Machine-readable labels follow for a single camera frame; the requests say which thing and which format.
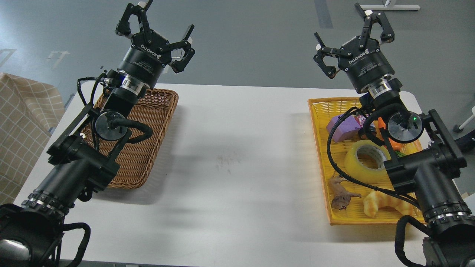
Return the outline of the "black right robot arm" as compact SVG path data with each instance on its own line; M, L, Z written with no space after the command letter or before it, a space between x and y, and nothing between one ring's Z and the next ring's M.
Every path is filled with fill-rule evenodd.
M474 266L474 216L453 182L468 164L436 110L427 114L409 111L400 98L401 82L380 50L395 39L385 13L375 7L355 7L364 20L362 33L340 48L327 47L318 33L314 61L329 78L344 71L357 93L361 108L352 107L338 118L326 144L330 164L343 178L405 201L420 209L423 225L412 216L397 222L395 253L408 267L417 264L404 252L408 224L426 234L423 254L427 267ZM363 130L369 140L387 147L384 162L393 190L382 189L344 172L331 155L336 129L351 115L366 117Z

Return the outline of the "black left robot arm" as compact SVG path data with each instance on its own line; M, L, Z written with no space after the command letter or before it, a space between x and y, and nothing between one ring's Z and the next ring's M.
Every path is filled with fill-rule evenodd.
M57 267L64 233L82 229L83 238L69 263L77 267L88 247L91 228L66 224L75 201L89 201L117 175L117 157L126 144L152 137L151 127L128 118L137 102L156 85L166 66L182 72L195 54L190 25L181 41L171 43L149 26L151 0L128 4L115 32L131 41L116 70L94 79L90 100L47 150L52 171L20 206L1 205L1 266Z

